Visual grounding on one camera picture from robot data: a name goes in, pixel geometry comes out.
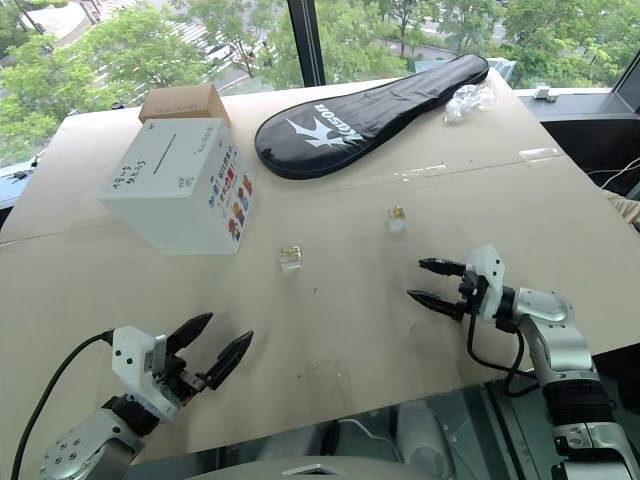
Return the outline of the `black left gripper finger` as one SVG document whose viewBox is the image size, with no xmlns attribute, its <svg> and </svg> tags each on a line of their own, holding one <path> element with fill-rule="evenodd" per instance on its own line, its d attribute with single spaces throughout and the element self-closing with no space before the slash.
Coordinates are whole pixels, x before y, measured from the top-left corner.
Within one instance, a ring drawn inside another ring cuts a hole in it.
<svg viewBox="0 0 640 480">
<path fill-rule="evenodd" d="M 228 376 L 239 365 L 247 352 L 254 332 L 247 331 L 243 335 L 234 339 L 217 357 L 216 363 L 202 375 L 202 381 L 207 388 L 217 390 L 218 387 L 228 378 Z"/>
<path fill-rule="evenodd" d="M 189 346 L 200 336 L 213 316 L 212 312 L 206 312 L 184 322 L 167 338 L 165 356 L 175 356 L 178 351 Z"/>
</svg>

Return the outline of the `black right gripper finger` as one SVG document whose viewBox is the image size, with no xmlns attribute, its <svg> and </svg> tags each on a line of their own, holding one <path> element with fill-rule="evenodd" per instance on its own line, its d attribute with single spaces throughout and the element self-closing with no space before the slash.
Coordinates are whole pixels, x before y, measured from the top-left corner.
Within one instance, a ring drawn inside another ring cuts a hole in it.
<svg viewBox="0 0 640 480">
<path fill-rule="evenodd" d="M 448 302 L 435 294 L 422 290 L 408 290 L 407 294 L 420 305 L 454 321 L 461 321 L 468 313 L 467 305 L 464 301 Z"/>
<path fill-rule="evenodd" d="M 464 263 L 455 262 L 444 258 L 424 258 L 418 261 L 418 265 L 422 269 L 426 269 L 432 273 L 443 276 L 463 277 L 466 272 Z"/>
</svg>

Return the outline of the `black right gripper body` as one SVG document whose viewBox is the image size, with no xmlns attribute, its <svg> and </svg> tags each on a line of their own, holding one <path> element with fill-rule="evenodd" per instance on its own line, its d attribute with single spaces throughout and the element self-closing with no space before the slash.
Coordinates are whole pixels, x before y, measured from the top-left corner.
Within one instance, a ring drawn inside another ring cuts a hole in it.
<svg viewBox="0 0 640 480">
<path fill-rule="evenodd" d="M 458 292 L 461 295 L 459 301 L 464 301 L 467 305 L 468 313 L 466 315 L 473 316 L 479 312 L 487 289 L 488 281 L 483 275 L 469 270 L 465 272 L 465 275 L 461 277 Z"/>
</svg>

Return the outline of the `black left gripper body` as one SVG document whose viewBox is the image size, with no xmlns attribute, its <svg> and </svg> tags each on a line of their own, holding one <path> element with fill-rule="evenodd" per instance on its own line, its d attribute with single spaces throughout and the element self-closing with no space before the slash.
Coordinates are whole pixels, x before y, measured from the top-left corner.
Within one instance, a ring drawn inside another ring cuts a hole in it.
<svg viewBox="0 0 640 480">
<path fill-rule="evenodd" d="M 176 405 L 188 404 L 205 389 L 205 383 L 186 369 L 186 361 L 168 351 L 163 366 L 153 374 L 161 393 Z"/>
</svg>

